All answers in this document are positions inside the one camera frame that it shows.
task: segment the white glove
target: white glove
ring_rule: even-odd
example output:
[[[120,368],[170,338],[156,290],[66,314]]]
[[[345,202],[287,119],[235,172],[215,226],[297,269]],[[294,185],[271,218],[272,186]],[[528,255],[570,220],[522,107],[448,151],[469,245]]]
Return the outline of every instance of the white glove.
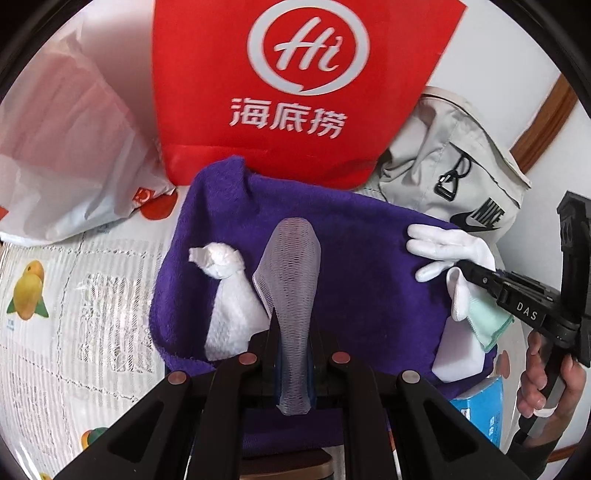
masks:
[[[482,238],[463,230],[444,230],[431,225],[410,225],[408,227],[407,250],[419,257],[436,260],[420,268],[415,274],[418,282],[437,277],[446,269],[447,291],[452,298],[452,318],[459,322],[468,317],[470,299],[485,297],[486,291],[469,283],[458,267],[458,260],[471,260],[481,267],[495,270],[495,258]]]

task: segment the blue box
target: blue box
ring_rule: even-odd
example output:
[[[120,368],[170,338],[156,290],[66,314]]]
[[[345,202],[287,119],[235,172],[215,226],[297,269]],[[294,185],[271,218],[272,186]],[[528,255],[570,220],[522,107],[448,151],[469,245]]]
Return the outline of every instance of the blue box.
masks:
[[[500,447],[503,425],[503,382],[500,375],[485,378],[450,402],[485,437]]]

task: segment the red shopping bag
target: red shopping bag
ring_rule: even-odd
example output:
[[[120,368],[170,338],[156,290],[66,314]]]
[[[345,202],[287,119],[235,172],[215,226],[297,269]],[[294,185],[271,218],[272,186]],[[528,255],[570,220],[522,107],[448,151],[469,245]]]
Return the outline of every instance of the red shopping bag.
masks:
[[[412,111],[458,0],[157,0],[154,89],[167,173],[232,154],[351,189]]]

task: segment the screw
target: screw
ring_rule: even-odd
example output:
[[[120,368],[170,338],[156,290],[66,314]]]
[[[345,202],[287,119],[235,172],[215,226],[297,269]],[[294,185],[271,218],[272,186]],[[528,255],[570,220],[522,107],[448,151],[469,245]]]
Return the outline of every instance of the screw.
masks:
[[[185,372],[172,372],[168,376],[168,383],[171,385],[182,385],[187,381],[187,374]]]
[[[418,383],[418,381],[421,380],[421,376],[414,370],[406,370],[402,373],[402,379],[406,383]]]
[[[243,353],[241,356],[238,357],[238,361],[242,364],[242,365],[252,365],[254,363],[256,363],[256,355],[254,353],[250,353],[250,352],[246,352]]]
[[[339,365],[348,364],[351,361],[351,356],[347,352],[333,353],[332,360]]]

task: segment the white wall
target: white wall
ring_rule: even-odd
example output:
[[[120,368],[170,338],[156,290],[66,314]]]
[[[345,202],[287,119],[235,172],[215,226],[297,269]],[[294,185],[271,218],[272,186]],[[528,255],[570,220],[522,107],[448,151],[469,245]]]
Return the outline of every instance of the white wall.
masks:
[[[515,224],[499,242],[499,250],[507,269],[560,289],[562,253],[556,207],[566,190],[591,198],[591,119],[580,103],[528,177],[533,188]],[[590,406],[591,380],[558,447],[579,441]],[[542,479],[554,478],[563,463],[550,465]]]
[[[491,133],[511,147],[531,124],[560,72],[492,2],[462,1],[468,8],[430,83],[472,102]]]

